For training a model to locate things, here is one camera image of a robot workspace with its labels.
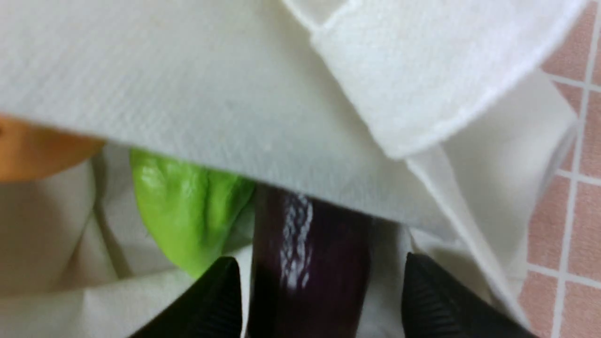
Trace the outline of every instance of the orange object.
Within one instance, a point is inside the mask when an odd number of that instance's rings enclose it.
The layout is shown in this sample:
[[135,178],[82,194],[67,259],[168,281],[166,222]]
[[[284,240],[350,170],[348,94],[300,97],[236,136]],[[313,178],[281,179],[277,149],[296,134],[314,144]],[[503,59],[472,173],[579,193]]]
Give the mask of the orange object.
[[0,182],[42,179],[90,158],[103,145],[0,115]]

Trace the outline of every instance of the white cloth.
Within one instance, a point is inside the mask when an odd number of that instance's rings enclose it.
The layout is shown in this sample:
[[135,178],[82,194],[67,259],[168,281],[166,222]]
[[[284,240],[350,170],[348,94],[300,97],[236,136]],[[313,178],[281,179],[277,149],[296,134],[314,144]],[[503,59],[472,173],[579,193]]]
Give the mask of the white cloth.
[[[400,334],[408,250],[525,323],[526,225],[575,133],[527,74],[584,1],[285,3],[308,30],[267,0],[0,0],[0,111],[403,224],[378,228],[360,338]],[[0,186],[6,336],[124,337],[191,282],[137,217],[125,150],[95,169],[96,210],[89,164]]]

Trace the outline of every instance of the pink tile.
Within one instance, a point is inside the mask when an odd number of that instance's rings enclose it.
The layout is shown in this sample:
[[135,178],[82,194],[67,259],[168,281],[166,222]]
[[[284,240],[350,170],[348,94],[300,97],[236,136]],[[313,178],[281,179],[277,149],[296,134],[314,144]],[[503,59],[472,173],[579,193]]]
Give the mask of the pink tile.
[[572,106],[576,115],[580,114],[580,105],[582,102],[582,88],[574,87],[569,84],[560,84],[555,82],[555,86],[560,91],[561,95],[566,98],[566,101]]
[[540,338],[551,336],[556,291],[556,278],[528,271],[520,294],[520,304],[526,311],[533,332]]
[[566,283],[561,338],[601,336],[601,290],[578,283]]
[[600,220],[601,187],[578,183],[568,270],[598,281],[601,281]]
[[528,261],[559,269],[570,180],[556,176],[538,203],[528,233]]
[[591,1],[563,45],[543,64],[545,72],[584,80],[596,11],[597,2]]
[[[580,114],[580,106],[582,102],[582,88],[574,87],[567,84],[560,84],[559,82],[555,83],[557,89],[559,89],[560,93],[566,98],[566,101],[572,106],[574,112],[578,115]],[[566,159],[561,165],[561,169],[571,171],[572,170],[572,161],[574,160],[574,145],[566,155]]]
[[591,91],[584,128],[580,172],[601,177],[601,93]]

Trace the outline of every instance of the eggplant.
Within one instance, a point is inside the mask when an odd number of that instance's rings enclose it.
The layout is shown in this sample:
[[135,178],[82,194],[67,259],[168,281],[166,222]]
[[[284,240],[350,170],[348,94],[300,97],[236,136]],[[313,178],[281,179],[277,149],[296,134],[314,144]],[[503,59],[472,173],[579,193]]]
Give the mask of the eggplant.
[[353,338],[372,217],[269,186],[255,192],[249,338]]

